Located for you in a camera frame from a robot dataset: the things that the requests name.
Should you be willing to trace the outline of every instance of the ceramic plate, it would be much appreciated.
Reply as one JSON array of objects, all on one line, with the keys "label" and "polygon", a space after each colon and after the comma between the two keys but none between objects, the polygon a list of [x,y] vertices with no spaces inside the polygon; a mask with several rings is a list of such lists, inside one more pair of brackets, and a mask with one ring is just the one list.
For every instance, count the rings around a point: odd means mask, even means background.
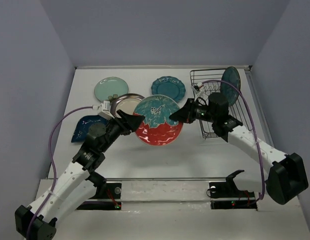
[{"label": "ceramic plate", "polygon": [[169,116],[177,110],[179,106],[176,102],[164,95],[153,95],[143,99],[134,111],[134,115],[145,116],[136,135],[152,146],[171,143],[178,137],[183,127],[182,122],[169,119]]},{"label": "ceramic plate", "polygon": [[102,123],[107,125],[108,121],[99,115],[88,115],[82,117],[75,128],[71,142],[81,142],[84,141],[88,133],[89,127],[95,123]]},{"label": "ceramic plate", "polygon": [[110,113],[118,118],[120,118],[120,116],[117,114],[118,110],[122,110],[125,113],[132,115],[134,113],[136,106],[143,99],[144,97],[139,94],[135,93],[124,94],[112,102]]},{"label": "ceramic plate", "polygon": [[96,98],[102,102],[108,100],[108,97],[114,94],[122,96],[128,93],[128,85],[123,79],[111,76],[97,83],[94,92]]},{"label": "ceramic plate", "polygon": [[[240,90],[240,76],[234,66],[230,66],[225,70],[221,80],[230,83],[236,89]],[[239,93],[235,89],[223,82],[220,84],[220,92],[228,99],[229,106],[234,105],[239,96]]]},{"label": "ceramic plate", "polygon": [[151,86],[153,95],[165,95],[177,103],[185,96],[185,92],[185,85],[173,76],[162,76],[155,80]]}]

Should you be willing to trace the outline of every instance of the white wall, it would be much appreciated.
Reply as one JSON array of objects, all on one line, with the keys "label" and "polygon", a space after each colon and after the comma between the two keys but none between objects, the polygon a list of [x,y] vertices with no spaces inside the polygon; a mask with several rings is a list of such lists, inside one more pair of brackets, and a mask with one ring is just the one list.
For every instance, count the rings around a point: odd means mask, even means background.
[{"label": "white wall", "polygon": [[310,226],[310,0],[291,0],[253,76],[275,146],[304,159],[309,189],[300,197]]},{"label": "white wall", "polygon": [[41,0],[75,66],[252,65],[289,0]]},{"label": "white wall", "polygon": [[0,240],[21,239],[14,212],[35,197],[47,140],[74,67],[38,0],[0,0]]}]

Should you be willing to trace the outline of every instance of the wire dish rack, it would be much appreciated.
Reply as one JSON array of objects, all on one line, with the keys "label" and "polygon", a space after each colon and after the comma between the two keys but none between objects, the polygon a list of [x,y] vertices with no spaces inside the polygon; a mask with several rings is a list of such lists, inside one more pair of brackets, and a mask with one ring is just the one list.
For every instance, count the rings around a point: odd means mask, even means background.
[{"label": "wire dish rack", "polygon": [[[190,82],[191,85],[196,84],[198,82],[204,82],[206,80],[221,80],[222,75],[226,68],[215,68],[215,69],[200,69],[200,70],[191,70],[190,71]],[[209,82],[204,83],[205,93],[202,98],[207,101],[208,104],[208,96],[214,92],[220,92],[220,83],[219,82]],[[241,121],[250,131],[252,130],[252,126],[248,117],[248,113],[245,107],[245,104],[241,98],[238,97],[236,103],[229,107],[229,114],[234,118]],[[218,136],[214,133],[212,124],[210,122],[202,122],[199,121],[201,133],[204,139],[217,138]]]}]

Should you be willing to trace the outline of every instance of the dark teal plate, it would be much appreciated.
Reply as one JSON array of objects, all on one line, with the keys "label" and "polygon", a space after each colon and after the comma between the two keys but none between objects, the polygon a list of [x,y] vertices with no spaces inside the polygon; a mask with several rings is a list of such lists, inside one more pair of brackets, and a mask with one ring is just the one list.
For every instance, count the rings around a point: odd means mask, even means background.
[{"label": "dark teal plate", "polygon": [[83,116],[77,123],[71,142],[82,142],[85,140],[89,127],[95,123],[107,125],[108,121],[99,115]]},{"label": "dark teal plate", "polygon": [[162,76],[153,82],[151,86],[153,95],[164,95],[175,102],[179,102],[186,93],[185,85],[176,77]]},{"label": "dark teal plate", "polygon": [[[221,80],[230,83],[240,91],[240,76],[238,70],[234,66],[230,66],[225,70]],[[222,82],[220,84],[220,92],[228,99],[230,107],[236,103],[239,93],[231,86]]]}]

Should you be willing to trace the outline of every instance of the red plate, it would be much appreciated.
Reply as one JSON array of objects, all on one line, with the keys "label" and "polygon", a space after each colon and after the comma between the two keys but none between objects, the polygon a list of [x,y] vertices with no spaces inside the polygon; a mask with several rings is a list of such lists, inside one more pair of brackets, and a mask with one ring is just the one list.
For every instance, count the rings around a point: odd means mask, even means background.
[{"label": "red plate", "polygon": [[143,99],[134,111],[134,115],[145,116],[136,135],[152,146],[164,146],[173,142],[183,127],[182,122],[169,119],[177,110],[179,106],[176,102],[164,95],[153,95]]}]

